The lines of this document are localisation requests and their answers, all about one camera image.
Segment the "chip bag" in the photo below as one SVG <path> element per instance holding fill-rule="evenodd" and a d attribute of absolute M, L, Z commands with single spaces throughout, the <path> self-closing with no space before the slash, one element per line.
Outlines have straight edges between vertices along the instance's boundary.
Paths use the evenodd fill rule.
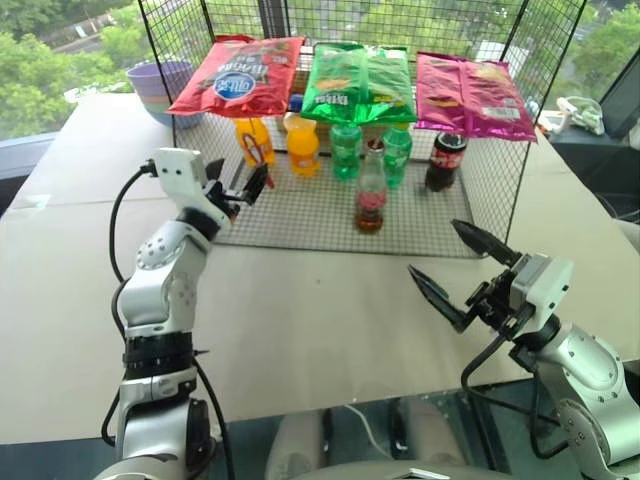
<path fill-rule="evenodd" d="M 415 121 L 406 49 L 317 44 L 300 114 L 356 125 Z"/>
<path fill-rule="evenodd" d="M 283 115 L 303 42 L 303 37 L 218 36 L 168 112 L 231 118 Z"/>
<path fill-rule="evenodd" d="M 507 63 L 419 52 L 417 76 L 416 128 L 537 141 Z"/>

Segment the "table surface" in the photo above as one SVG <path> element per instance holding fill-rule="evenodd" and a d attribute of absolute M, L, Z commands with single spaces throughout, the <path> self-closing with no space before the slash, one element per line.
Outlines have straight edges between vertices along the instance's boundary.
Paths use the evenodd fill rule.
<path fill-rule="evenodd" d="M 111 202 L 170 142 L 135 96 L 90 97 L 0 221 L 1 443 L 98 436 L 122 374 L 109 313 Z M 131 189 L 118 218 L 125 274 L 138 245 L 173 215 L 157 180 Z M 574 260 L 560 318 L 605 338 L 625 360 L 640 357 L 640 256 L 542 137 L 531 148 L 510 243 Z M 501 270 L 491 259 L 215 246 L 194 338 L 211 350 L 201 362 L 227 419 L 458 388 L 491 332 L 476 322 L 455 333 L 415 288 L 409 263 L 459 304 Z M 472 382 L 527 376 L 506 352 Z"/>

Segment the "wire grid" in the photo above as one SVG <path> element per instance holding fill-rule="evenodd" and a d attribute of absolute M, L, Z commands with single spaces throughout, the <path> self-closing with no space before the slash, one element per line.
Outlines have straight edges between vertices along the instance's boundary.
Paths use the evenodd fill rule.
<path fill-rule="evenodd" d="M 477 258 L 451 227 L 452 218 L 472 221 L 464 186 L 434 193 L 424 187 L 425 162 L 407 164 L 403 184 L 387 195 L 384 224 L 375 234 L 354 224 L 356 180 L 333 178 L 329 157 L 311 178 L 295 175 L 286 154 L 271 168 L 275 189 L 265 188 L 252 207 L 243 208 L 219 243 L 303 250 Z M 250 169 L 244 167 L 242 185 Z"/>
<path fill-rule="evenodd" d="M 359 41 L 407 46 L 412 75 L 415 53 L 440 51 L 474 60 L 504 59 L 525 100 L 532 119 L 548 94 L 586 0 L 431 0 L 430 2 L 359 0 L 139 0 L 157 60 L 187 60 L 197 66 L 210 49 L 214 32 L 248 34 L 256 38 L 303 35 L 317 41 Z M 294 92 L 306 87 L 312 63 L 303 49 Z M 170 97 L 171 65 L 164 77 Z M 183 77 L 175 80 L 186 84 Z M 235 129 L 227 119 L 206 114 L 195 127 L 174 127 L 174 144 L 203 153 L 204 161 L 226 159 L 221 179 L 236 183 L 243 171 Z M 265 119 L 274 147 L 284 150 L 279 119 Z M 383 128 L 365 128 L 365 139 L 379 137 Z M 321 151 L 328 152 L 328 126 L 318 125 Z M 283 174 L 286 160 L 279 157 L 282 190 L 265 192 L 254 207 L 245 208 L 221 241 L 281 248 L 405 253 L 468 257 L 449 226 L 461 218 L 506 240 L 511 224 L 528 144 L 497 139 L 472 139 L 465 152 L 460 179 L 447 192 L 430 193 L 422 184 L 434 132 L 412 132 L 413 161 L 408 182 L 389 200 L 386 224 L 374 236 L 353 227 L 353 187 L 330 180 L 327 165 L 322 175 L 305 183 Z"/>

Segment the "green soda bottle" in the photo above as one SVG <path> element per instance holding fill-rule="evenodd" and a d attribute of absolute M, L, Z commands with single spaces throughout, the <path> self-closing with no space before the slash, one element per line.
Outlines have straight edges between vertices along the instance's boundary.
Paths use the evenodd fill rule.
<path fill-rule="evenodd" d="M 382 141 L 384 142 L 384 173 L 387 176 L 387 186 L 398 188 L 404 179 L 404 170 L 413 147 L 409 124 L 394 125 L 385 132 Z"/>
<path fill-rule="evenodd" d="M 356 178 L 360 168 L 362 129 L 355 125 L 335 124 L 331 127 L 329 139 L 333 175 L 338 180 Z"/>

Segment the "robotic arm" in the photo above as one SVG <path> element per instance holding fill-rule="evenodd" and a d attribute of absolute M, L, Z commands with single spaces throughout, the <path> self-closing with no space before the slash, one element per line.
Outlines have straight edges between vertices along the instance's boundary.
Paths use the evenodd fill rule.
<path fill-rule="evenodd" d="M 267 178 L 263 166 L 242 192 L 224 190 L 217 179 L 207 178 L 199 152 L 183 149 L 159 149 L 154 165 L 180 213 L 140 247 L 136 270 L 119 295 L 125 374 L 118 463 L 96 480 L 191 479 L 206 470 L 215 449 L 207 404 L 191 397 L 197 376 L 191 340 L 197 282 L 211 242 L 240 210 L 232 202 L 253 204 Z M 218 163 L 207 169 L 219 173 L 221 168 Z"/>
<path fill-rule="evenodd" d="M 593 480 L 640 479 L 640 407 L 615 350 L 554 315 L 569 290 L 573 263 L 515 252 L 490 233 L 454 220 L 462 240 L 509 268 L 483 282 L 457 309 L 435 281 L 410 273 L 425 298 L 458 332 L 474 318 L 513 342 L 509 355 L 549 390 L 580 470 Z"/>

